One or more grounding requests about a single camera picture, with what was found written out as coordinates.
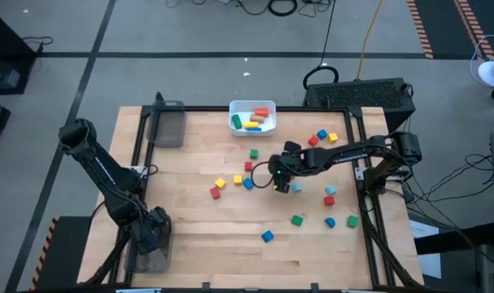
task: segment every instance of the concrete floor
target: concrete floor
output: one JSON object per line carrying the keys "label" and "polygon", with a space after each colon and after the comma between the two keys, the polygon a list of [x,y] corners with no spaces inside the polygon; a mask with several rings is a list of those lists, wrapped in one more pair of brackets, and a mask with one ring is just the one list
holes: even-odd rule
{"label": "concrete floor", "polygon": [[[338,0],[329,52],[360,52],[377,2]],[[0,0],[0,16],[21,37],[52,36],[55,42],[46,51],[90,52],[108,3],[109,0]],[[245,3],[255,11],[265,1]],[[422,53],[406,3],[384,3],[367,51]],[[297,14],[278,18],[268,13],[253,17],[234,4],[224,6],[208,0],[196,6],[183,0],[169,9],[162,0],[118,0],[100,51],[321,51],[329,13],[319,14],[316,19]],[[55,153],[58,129],[66,120],[87,61],[39,59],[24,94],[0,97],[0,103],[12,112],[0,140],[0,291],[19,253]],[[302,78],[318,61],[99,58],[78,116],[94,122],[99,141],[108,147],[118,108],[149,104],[158,90],[166,99],[189,105],[226,105],[234,99],[272,99],[278,105],[300,105],[304,97]],[[341,81],[356,76],[358,59],[325,62],[339,70]],[[403,77],[414,86],[417,112],[411,132],[419,136],[424,154],[415,174],[424,189],[463,165],[469,153],[488,153],[488,135],[494,131],[494,101],[488,97],[489,90],[470,77],[468,69],[465,60],[367,59],[364,63],[363,79]],[[310,82],[327,82],[330,78],[318,74]],[[479,190],[489,176],[468,171],[433,197]],[[80,165],[64,158],[25,264],[20,290],[29,287],[51,218],[88,216],[97,193]],[[461,227],[494,221],[492,190],[437,206]],[[421,207],[443,220],[434,210]]]}

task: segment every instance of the yellow cable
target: yellow cable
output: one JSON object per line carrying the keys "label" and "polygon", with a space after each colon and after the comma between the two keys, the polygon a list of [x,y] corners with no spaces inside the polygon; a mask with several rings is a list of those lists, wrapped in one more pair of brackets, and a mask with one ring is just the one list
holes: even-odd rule
{"label": "yellow cable", "polygon": [[361,75],[362,69],[362,60],[364,59],[364,51],[366,50],[366,42],[368,42],[369,35],[371,34],[371,29],[374,26],[375,20],[377,19],[378,11],[380,11],[380,6],[383,4],[384,0],[379,0],[377,5],[377,10],[374,13],[374,18],[371,20],[371,24],[369,25],[368,32],[366,33],[366,37],[364,38],[364,45],[362,45],[362,53],[361,53],[361,61],[359,62],[359,70],[357,71],[357,79]]}

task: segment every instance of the white bowl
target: white bowl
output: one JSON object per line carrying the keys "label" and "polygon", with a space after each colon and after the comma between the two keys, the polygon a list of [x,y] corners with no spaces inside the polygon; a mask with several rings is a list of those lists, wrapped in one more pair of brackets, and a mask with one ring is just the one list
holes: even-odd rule
{"label": "white bowl", "polygon": [[[250,121],[250,115],[254,114],[254,110],[257,108],[269,109],[269,116],[264,119],[263,123],[260,123],[261,131],[248,131],[244,128],[236,129],[232,122],[232,116],[234,114],[239,115],[241,124],[246,121]],[[229,127],[232,130],[232,134],[238,137],[268,137],[273,134],[277,125],[276,120],[276,104],[272,101],[232,101],[229,105]]]}

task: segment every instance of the wooden tabletop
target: wooden tabletop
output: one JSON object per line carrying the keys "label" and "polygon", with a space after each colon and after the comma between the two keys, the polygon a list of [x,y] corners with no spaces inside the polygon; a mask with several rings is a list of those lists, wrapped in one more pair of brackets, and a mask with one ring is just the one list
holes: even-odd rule
{"label": "wooden tabletop", "polygon": [[[118,115],[110,153],[123,166],[131,161],[140,111],[140,107],[122,107]],[[387,133],[381,108],[363,108],[363,115],[368,137]],[[358,228],[347,226],[348,216],[360,214],[351,164],[335,165],[313,177],[297,177],[302,186],[299,193],[282,194],[271,187],[247,190],[233,183],[233,175],[249,175],[243,171],[249,150],[259,150],[254,162],[262,162],[281,153],[285,141],[307,147],[319,129],[339,136],[334,145],[325,140],[319,147],[348,143],[341,113],[278,112],[272,137],[236,138],[227,112],[187,112],[183,147],[155,148],[152,163],[160,171],[149,178],[146,194],[149,208],[164,207],[173,219],[171,265],[164,274],[134,274],[132,285],[201,287],[202,282],[210,282],[214,288],[306,289],[317,282],[321,289],[371,289],[361,221]],[[226,187],[221,198],[214,200],[209,189],[218,177],[226,180]],[[269,180],[264,166],[256,170],[255,180],[258,185]],[[328,185],[337,188],[333,207],[323,203]],[[392,182],[387,188],[400,190]],[[404,199],[387,193],[381,195],[380,203],[390,249],[423,283]],[[291,224],[293,215],[304,218],[300,227]],[[333,229],[324,222],[328,216],[337,222]],[[261,239],[266,230],[275,236],[269,243]],[[103,263],[115,244],[116,231],[102,208],[91,226],[79,282]],[[382,256],[375,248],[380,282],[386,284]],[[123,274],[120,268],[119,280]]]}

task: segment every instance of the yellow block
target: yellow block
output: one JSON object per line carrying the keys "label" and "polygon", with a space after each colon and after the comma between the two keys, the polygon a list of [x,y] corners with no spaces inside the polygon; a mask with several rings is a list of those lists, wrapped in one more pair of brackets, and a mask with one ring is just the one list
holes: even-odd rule
{"label": "yellow block", "polygon": [[234,184],[241,185],[243,183],[243,178],[241,175],[234,175]]}
{"label": "yellow block", "polygon": [[217,178],[215,183],[216,183],[217,188],[219,188],[219,189],[223,189],[225,187],[225,180],[223,180],[221,178]]}
{"label": "yellow block", "polygon": [[330,134],[328,135],[328,140],[329,140],[330,142],[337,142],[337,134],[335,134],[335,133],[330,133]]}
{"label": "yellow block", "polygon": [[243,124],[244,128],[258,128],[260,127],[260,123],[257,121],[248,121]]}

